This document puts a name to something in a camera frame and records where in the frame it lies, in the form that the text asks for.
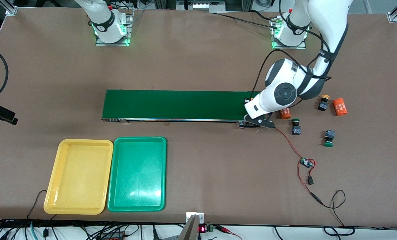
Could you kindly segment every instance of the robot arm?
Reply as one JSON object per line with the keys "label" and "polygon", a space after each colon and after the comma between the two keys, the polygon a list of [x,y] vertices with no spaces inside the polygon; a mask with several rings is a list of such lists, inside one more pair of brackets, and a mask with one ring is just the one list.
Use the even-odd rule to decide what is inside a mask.
{"label": "robot arm", "polygon": [[89,16],[95,34],[104,43],[115,43],[127,34],[126,14],[110,10],[104,0],[75,0]]}
{"label": "robot arm", "polygon": [[[295,8],[298,8],[294,8],[290,14],[295,13],[295,18],[287,15],[285,19],[288,22],[300,20],[302,21],[301,25],[304,25],[307,23],[305,12],[311,22],[320,30],[322,39],[325,40],[327,46],[323,44],[312,69],[303,65],[298,66],[290,59],[276,61],[265,78],[266,88],[244,105],[252,119],[287,108],[295,101],[296,97],[307,100],[320,93],[328,71],[348,31],[347,15],[351,3],[352,0],[296,0]],[[291,36],[305,34],[297,31],[298,29],[292,24],[286,25],[290,31],[285,28],[285,35],[281,35],[283,37],[287,37],[287,34]]]}

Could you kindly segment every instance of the cable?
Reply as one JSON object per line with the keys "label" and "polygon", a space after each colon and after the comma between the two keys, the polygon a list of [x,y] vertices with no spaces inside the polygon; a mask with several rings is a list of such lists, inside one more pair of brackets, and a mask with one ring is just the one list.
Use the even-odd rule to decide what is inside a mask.
{"label": "cable", "polygon": [[[281,13],[281,0],[279,0],[279,14],[280,14],[281,18],[287,23],[287,20],[283,17],[283,14]],[[300,27],[300,26],[295,26],[295,27],[298,28],[298,29],[301,29],[302,31],[307,32],[307,33],[309,33],[309,34],[311,34],[311,35],[314,35],[315,37],[317,37],[318,39],[320,39],[320,41],[322,42],[321,49],[322,49],[322,46],[323,46],[323,44],[324,44],[324,45],[326,46],[326,48],[327,48],[327,51],[328,51],[328,52],[331,52],[331,51],[330,51],[330,48],[329,48],[329,45],[328,45],[327,42],[323,39],[321,33],[320,33],[320,36],[319,36],[319,35],[317,35],[317,34],[314,33],[314,32],[310,32],[308,29],[302,28],[302,27]],[[316,56],[313,60],[311,60],[310,63],[308,63],[308,66],[309,66],[313,61],[315,61],[317,58],[318,58],[318,54],[317,54],[317,56]],[[313,78],[318,78],[318,79],[323,78],[323,76],[326,75],[326,74],[328,73],[329,69],[331,68],[332,62],[333,62],[333,61],[329,61],[329,64],[328,64],[328,66],[327,66],[325,72],[324,72],[322,75],[316,76],[316,75],[313,74],[312,77],[313,77]]]}
{"label": "cable", "polygon": [[288,106],[287,108],[293,108],[294,106],[298,105],[302,101],[303,101],[303,99],[299,100],[299,102],[297,102],[297,103],[292,103],[292,105]]}
{"label": "cable", "polygon": [[56,238],[57,240],[59,240],[57,234],[55,233],[54,226],[51,226],[51,228],[52,228],[52,232],[54,232],[55,238]]}
{"label": "cable", "polygon": [[[326,228],[330,228],[331,230],[333,230],[334,234],[328,233]],[[352,234],[355,233],[355,228],[354,227],[350,227],[349,229],[352,229],[352,232],[350,232],[350,233],[338,233],[336,231],[336,229],[334,229],[334,227],[332,227],[332,226],[324,226],[323,227],[323,231],[324,231],[325,234],[327,234],[329,236],[332,236],[332,237],[337,237],[338,240],[341,240],[340,236],[351,236]]]}
{"label": "cable", "polygon": [[[127,226],[124,228],[123,234],[126,232],[126,229],[127,229],[128,226],[130,226],[130,225],[127,225]],[[129,236],[133,235],[134,233],[136,233],[136,232],[139,230],[139,225],[137,225],[137,227],[138,227],[138,228],[136,228],[136,230],[135,230],[133,233],[131,233],[131,234],[126,234],[126,235],[124,235],[124,237],[129,237]]]}
{"label": "cable", "polygon": [[28,214],[27,214],[27,220],[30,220],[30,214],[31,214],[31,212],[33,211],[34,207],[36,206],[37,200],[39,199],[40,194],[43,193],[43,192],[46,193],[47,190],[41,190],[41,191],[37,194],[37,197],[36,197],[36,200],[34,201],[33,207],[30,209],[30,211],[29,211]]}
{"label": "cable", "polygon": [[136,18],[132,21],[132,25],[133,25],[133,23],[142,15],[142,14],[144,14],[144,12],[145,12],[145,8],[147,7],[147,5],[145,5],[144,4],[144,8],[142,9],[142,12],[140,12],[137,16],[136,16]]}
{"label": "cable", "polygon": [[282,53],[284,53],[284,54],[287,55],[296,65],[298,65],[298,67],[299,67],[300,69],[302,69],[302,71],[304,71],[304,73],[307,73],[307,71],[305,71],[305,69],[302,67],[302,65],[299,64],[299,62],[296,61],[296,59],[295,59],[294,57],[292,57],[289,53],[287,53],[286,51],[281,50],[281,49],[274,49],[274,50],[272,50],[272,51],[267,55],[267,57],[264,59],[264,62],[263,62],[262,65],[261,65],[261,68],[259,69],[258,77],[256,77],[255,85],[253,86],[252,92],[251,92],[251,94],[250,94],[250,99],[252,99],[253,92],[255,91],[256,85],[258,84],[258,80],[259,80],[259,76],[261,76],[262,68],[264,68],[265,62],[267,62],[267,59],[269,58],[269,56],[270,56],[273,52],[282,52]]}
{"label": "cable", "polygon": [[30,222],[30,229],[31,229],[31,233],[33,234],[33,237],[35,240],[39,240],[36,236],[36,233],[34,232],[34,228],[33,228],[33,221]]}
{"label": "cable", "polygon": [[276,227],[276,226],[274,226],[274,230],[276,230],[276,234],[277,234],[277,236],[279,237],[279,239],[280,239],[280,240],[284,240],[284,239],[280,236],[280,234],[278,233],[277,227]]}
{"label": "cable", "polygon": [[240,240],[243,240],[239,235],[233,233],[233,232],[230,231],[228,228],[222,227],[221,225],[215,225],[215,224],[214,224],[213,226],[214,226],[215,229],[218,230],[218,231],[221,231],[221,232],[226,233],[226,234],[234,235],[234,236],[240,238]]}
{"label": "cable", "polygon": [[227,17],[227,18],[232,18],[232,19],[235,19],[235,20],[239,20],[239,21],[242,21],[242,22],[245,22],[245,23],[250,23],[250,24],[255,24],[255,25],[258,25],[258,26],[264,26],[264,27],[269,27],[269,28],[276,29],[275,26],[265,25],[265,24],[261,24],[261,23],[255,23],[255,22],[251,22],[251,21],[244,20],[244,19],[241,19],[241,18],[236,18],[236,17],[224,15],[224,14],[217,14],[217,13],[214,13],[214,14],[218,15],[218,16],[224,16],[224,17]]}
{"label": "cable", "polygon": [[239,235],[237,235],[237,234],[235,234],[235,233],[233,233],[233,232],[229,232],[229,234],[234,235],[234,236],[240,238],[241,240],[243,240]]}
{"label": "cable", "polygon": [[[292,149],[292,150],[298,155],[298,157],[300,157],[300,159],[302,160],[302,158],[303,158],[302,155],[299,154],[298,150],[296,150],[295,146],[294,146],[293,143],[290,141],[290,139],[286,136],[286,134],[284,134],[284,133],[283,133],[280,129],[278,129],[278,128],[274,128],[274,129],[276,129],[278,132],[280,132],[280,133],[286,138],[286,140],[287,140],[287,142],[289,143],[291,149]],[[309,159],[310,161],[313,161],[314,164],[316,164],[316,162],[315,162],[313,159],[310,159],[310,158],[308,158],[308,159]],[[323,207],[329,208],[329,209],[333,210],[333,213],[334,213],[334,215],[335,215],[335,217],[336,217],[336,220],[337,220],[342,226],[345,226],[345,225],[343,224],[343,222],[340,220],[340,218],[338,217],[338,215],[336,214],[336,211],[335,211],[335,209],[339,208],[340,206],[342,206],[342,204],[345,203],[345,201],[346,201],[345,192],[344,192],[342,189],[337,190],[337,191],[333,194],[333,196],[332,196],[332,198],[331,198],[331,201],[330,201],[330,202],[331,202],[331,205],[333,205],[333,206],[330,207],[330,206],[325,205],[325,204],[318,198],[317,195],[315,195],[314,193],[312,193],[312,192],[310,191],[310,189],[308,189],[308,186],[307,186],[307,185],[305,184],[305,182],[302,180],[302,177],[301,177],[301,175],[299,174],[299,166],[300,166],[301,160],[298,161],[298,164],[297,164],[297,166],[296,166],[296,173],[297,173],[297,176],[298,176],[298,178],[299,178],[299,180],[300,180],[302,186],[303,186],[303,187],[305,188],[305,190],[307,190],[307,192],[308,192],[318,203],[320,203]],[[335,198],[335,196],[336,196],[338,193],[342,193],[342,194],[343,194],[343,201],[342,201],[340,204],[338,204],[337,206],[335,206],[335,205],[334,205],[334,198]]]}
{"label": "cable", "polygon": [[154,224],[153,224],[153,240],[160,240],[160,237],[156,231],[156,225],[154,225]]}
{"label": "cable", "polygon": [[258,12],[256,10],[250,10],[249,12],[254,12],[254,13],[258,14],[261,18],[268,20],[268,21],[271,21],[271,19],[272,19],[272,18],[265,17],[264,15],[262,15],[260,12]]}
{"label": "cable", "polygon": [[5,58],[0,54],[0,59],[3,62],[3,65],[5,66],[5,80],[3,81],[2,87],[0,88],[0,94],[2,93],[2,91],[4,90],[6,84],[8,83],[8,78],[9,78],[9,68],[8,68],[8,64],[5,60]]}

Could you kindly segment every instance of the brown table surface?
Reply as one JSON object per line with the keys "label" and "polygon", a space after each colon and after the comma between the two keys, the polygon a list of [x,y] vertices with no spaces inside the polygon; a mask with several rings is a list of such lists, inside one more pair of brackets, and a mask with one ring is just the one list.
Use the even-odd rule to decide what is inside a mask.
{"label": "brown table surface", "polygon": [[[265,23],[253,13],[234,15]],[[304,190],[296,176],[299,159],[274,129],[100,120],[108,88],[251,90],[270,51],[266,28],[198,11],[146,11],[130,47],[96,47],[87,21],[82,9],[68,8],[19,9],[5,20],[0,52],[10,77],[0,105],[15,111],[19,123],[0,122],[0,218],[26,217],[48,187],[63,139],[164,136],[164,210],[56,219],[183,222],[185,212],[203,211],[206,221],[225,224],[338,225]],[[327,205],[335,190],[345,191],[337,214],[346,225],[397,226],[397,24],[385,15],[349,15],[349,24],[333,79],[322,91],[342,97],[349,114],[336,117],[332,105],[318,111],[317,97],[291,110],[301,135],[290,135],[290,120],[275,114],[274,121],[302,155],[318,162],[311,191]],[[319,48],[310,36],[308,50],[289,52],[306,64]],[[284,57],[274,53],[263,76]],[[3,77],[0,61],[0,85]],[[333,148],[322,145],[327,129],[336,131]],[[301,174],[305,178],[305,167]],[[43,200],[44,194],[31,218],[51,217]]]}

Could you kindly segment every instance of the orange can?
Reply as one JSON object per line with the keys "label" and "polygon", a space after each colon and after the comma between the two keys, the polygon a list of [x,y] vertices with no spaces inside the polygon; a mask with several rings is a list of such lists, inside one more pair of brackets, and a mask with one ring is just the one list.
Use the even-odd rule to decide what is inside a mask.
{"label": "orange can", "polygon": [[343,116],[348,114],[348,111],[346,110],[345,102],[343,102],[343,98],[338,98],[333,100],[333,106],[336,111],[336,115]]}
{"label": "orange can", "polygon": [[291,117],[289,108],[284,108],[280,110],[280,118],[281,119],[289,119]]}

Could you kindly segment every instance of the metal mounting plate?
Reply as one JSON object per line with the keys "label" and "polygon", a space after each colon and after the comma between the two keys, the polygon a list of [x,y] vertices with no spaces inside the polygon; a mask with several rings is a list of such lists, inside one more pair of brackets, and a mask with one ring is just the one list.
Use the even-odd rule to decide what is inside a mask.
{"label": "metal mounting plate", "polygon": [[188,212],[185,214],[185,222],[188,222],[188,219],[190,219],[191,215],[198,215],[200,219],[200,224],[204,223],[204,213],[196,213],[196,212]]}

